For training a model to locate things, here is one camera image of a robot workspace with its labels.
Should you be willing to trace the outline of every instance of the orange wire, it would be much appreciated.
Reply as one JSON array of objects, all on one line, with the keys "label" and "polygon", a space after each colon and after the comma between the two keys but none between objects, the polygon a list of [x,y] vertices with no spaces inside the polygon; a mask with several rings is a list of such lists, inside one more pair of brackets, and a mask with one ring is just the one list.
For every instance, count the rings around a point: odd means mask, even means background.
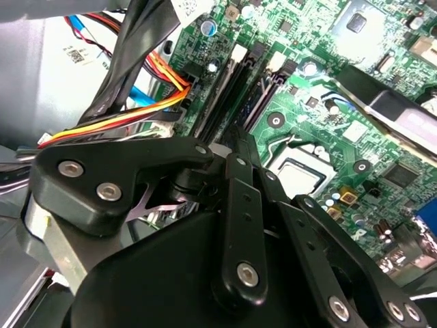
[{"label": "orange wire", "polygon": [[169,66],[159,55],[156,53],[156,51],[152,51],[152,59],[155,59],[161,66],[163,66],[166,70],[169,71],[171,75],[178,81],[180,84],[182,84],[184,87],[188,87],[190,83],[186,82],[183,78],[181,78],[178,74],[175,73],[173,68]]},{"label": "orange wire", "polygon": [[111,22],[109,19],[106,19],[105,17],[101,17],[101,16],[96,15],[94,13],[89,13],[88,15],[93,16],[94,18],[96,18],[96,19],[98,19],[98,20],[100,20],[102,22],[105,22],[106,24],[112,26],[115,30],[120,31],[119,26],[117,24]]}]

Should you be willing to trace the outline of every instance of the yellow component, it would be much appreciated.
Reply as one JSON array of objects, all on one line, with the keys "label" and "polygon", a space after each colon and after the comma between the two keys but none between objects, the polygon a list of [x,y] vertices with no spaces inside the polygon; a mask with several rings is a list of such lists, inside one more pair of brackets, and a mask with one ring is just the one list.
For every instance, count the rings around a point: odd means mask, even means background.
[{"label": "yellow component", "polygon": [[188,87],[183,92],[178,94],[177,96],[174,96],[174,97],[168,98],[166,100],[157,102],[156,104],[153,104],[153,105],[150,105],[147,107],[139,108],[138,110],[133,111],[132,113],[123,114],[123,112],[122,112],[122,114],[116,118],[111,118],[111,119],[103,121],[103,122],[90,124],[89,126],[84,126],[83,128],[74,128],[72,130],[59,132],[56,135],[54,135],[51,140],[58,139],[60,137],[64,137],[67,135],[74,135],[76,133],[92,132],[93,130],[96,130],[97,128],[102,128],[108,124],[119,122],[120,120],[127,120],[127,119],[131,119],[131,118],[133,119],[133,118],[137,118],[141,115],[144,115],[144,114],[147,114],[147,113],[150,113],[153,111],[160,111],[161,109],[167,108],[171,105],[174,105],[174,104],[180,102],[182,99],[184,99],[187,96],[189,91],[190,91],[190,88]]},{"label": "yellow component", "polygon": [[343,186],[340,188],[340,201],[347,205],[352,205],[358,200],[356,191],[351,187]]},{"label": "yellow component", "polygon": [[340,207],[338,207],[337,205],[331,206],[330,208],[328,208],[328,210],[326,211],[335,221],[340,219],[342,216],[342,212]]}]

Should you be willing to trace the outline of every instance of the microchip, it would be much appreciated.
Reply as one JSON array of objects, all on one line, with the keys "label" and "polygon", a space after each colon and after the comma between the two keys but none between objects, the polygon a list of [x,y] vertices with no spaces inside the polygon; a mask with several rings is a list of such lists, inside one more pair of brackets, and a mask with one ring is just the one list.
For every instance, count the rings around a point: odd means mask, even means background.
[{"label": "microchip", "polygon": [[262,0],[250,0],[249,3],[254,5],[255,7],[259,7],[261,5]]},{"label": "microchip", "polygon": [[346,25],[346,27],[354,32],[354,33],[360,33],[361,30],[364,28],[364,26],[367,24],[367,19],[356,12],[352,18],[349,20],[349,23]]},{"label": "microchip", "polygon": [[352,205],[350,206],[350,208],[351,208],[352,210],[358,210],[358,209],[360,208],[360,204],[358,204],[358,203],[352,204]]},{"label": "microchip", "polygon": [[295,96],[295,95],[298,93],[299,88],[298,88],[298,87],[295,87],[294,85],[292,85],[288,90],[289,90],[288,92],[289,92],[292,96]]},{"label": "microchip", "polygon": [[404,34],[404,39],[405,40],[409,40],[414,34],[411,32],[405,32]]},{"label": "microchip", "polygon": [[317,106],[318,103],[319,101],[316,98],[310,97],[306,105],[310,108],[314,108],[315,106]]},{"label": "microchip", "polygon": [[401,81],[401,77],[399,76],[399,75],[395,75],[393,78],[392,78],[392,83],[394,83],[394,84],[398,84],[400,81]]},{"label": "microchip", "polygon": [[289,22],[287,22],[286,20],[283,20],[279,29],[281,31],[284,31],[285,33],[288,33],[292,29],[292,25]]},{"label": "microchip", "polygon": [[229,5],[225,10],[225,17],[229,19],[231,22],[235,22],[240,15],[240,10],[234,6]]},{"label": "microchip", "polygon": [[418,174],[400,164],[394,164],[383,175],[385,180],[403,189],[411,185],[418,176]]}]

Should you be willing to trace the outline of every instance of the small black chip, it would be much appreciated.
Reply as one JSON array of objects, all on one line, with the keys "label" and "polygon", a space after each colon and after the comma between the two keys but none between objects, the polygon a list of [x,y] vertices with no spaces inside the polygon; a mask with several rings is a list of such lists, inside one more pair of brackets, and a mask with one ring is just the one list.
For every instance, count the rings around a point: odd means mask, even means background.
[{"label": "small black chip", "polygon": [[307,106],[314,108],[315,106],[317,106],[317,104],[319,103],[319,101],[313,97],[310,97],[307,101]]},{"label": "small black chip", "polygon": [[351,208],[352,210],[358,210],[358,209],[360,208],[360,204],[358,204],[358,203],[354,203],[354,204],[352,204],[352,205],[350,206],[350,208]]},{"label": "small black chip", "polygon": [[361,32],[361,30],[364,28],[366,24],[367,24],[367,19],[363,15],[357,12],[349,20],[349,23],[346,25],[346,27],[350,31],[358,34]]},{"label": "small black chip", "polygon": [[279,29],[281,29],[281,31],[284,31],[285,33],[288,33],[292,29],[292,25],[286,20],[283,20]]},{"label": "small black chip", "polygon": [[399,75],[395,75],[391,80],[394,84],[398,84],[401,81],[401,77]]},{"label": "small black chip", "polygon": [[294,85],[290,86],[290,88],[288,89],[288,92],[292,95],[295,96],[299,91],[298,87],[295,87]]},{"label": "small black chip", "polygon": [[250,0],[249,2],[255,7],[259,7],[261,5],[262,0]]},{"label": "small black chip", "polygon": [[384,179],[400,188],[411,185],[419,175],[400,164],[394,164],[384,175]]}]

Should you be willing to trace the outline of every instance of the screw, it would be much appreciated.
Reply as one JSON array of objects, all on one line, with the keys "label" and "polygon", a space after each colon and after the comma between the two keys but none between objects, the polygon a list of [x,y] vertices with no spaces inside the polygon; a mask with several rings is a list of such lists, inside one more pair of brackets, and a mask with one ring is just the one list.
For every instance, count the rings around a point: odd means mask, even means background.
[{"label": "screw", "polygon": [[389,306],[391,314],[394,315],[397,320],[404,321],[404,314],[395,304],[387,302],[387,305]]},{"label": "screw", "polygon": [[74,161],[64,161],[58,165],[57,169],[60,174],[69,178],[78,178],[83,174],[82,165]]},{"label": "screw", "polygon": [[313,202],[312,202],[309,198],[305,198],[305,199],[304,199],[304,203],[305,203],[308,207],[311,207],[311,208],[314,207]]},{"label": "screw", "polygon": [[349,310],[338,297],[331,296],[329,298],[329,306],[338,319],[343,322],[347,322],[349,320]]},{"label": "screw", "polygon": [[417,313],[417,311],[411,305],[405,304],[405,308],[408,314],[410,315],[410,317],[412,317],[418,322],[421,320],[421,316],[419,316],[419,313]]},{"label": "screw", "polygon": [[325,151],[326,150],[324,146],[317,146],[316,148],[314,148],[314,154],[317,156],[323,154]]},{"label": "screw", "polygon": [[241,282],[246,286],[255,287],[258,285],[258,273],[250,264],[240,263],[237,266],[237,274]]},{"label": "screw", "polygon": [[206,149],[203,148],[202,146],[196,146],[196,150],[203,155],[206,154]]},{"label": "screw", "polygon": [[241,165],[246,165],[246,161],[244,159],[239,158],[239,157],[237,157],[237,162],[239,162],[239,164],[241,164]]},{"label": "screw", "polygon": [[276,176],[272,172],[267,171],[266,175],[267,175],[267,178],[269,178],[271,180],[276,180]]},{"label": "screw", "polygon": [[105,182],[97,187],[97,195],[108,202],[116,202],[122,197],[122,190],[116,184]]}]

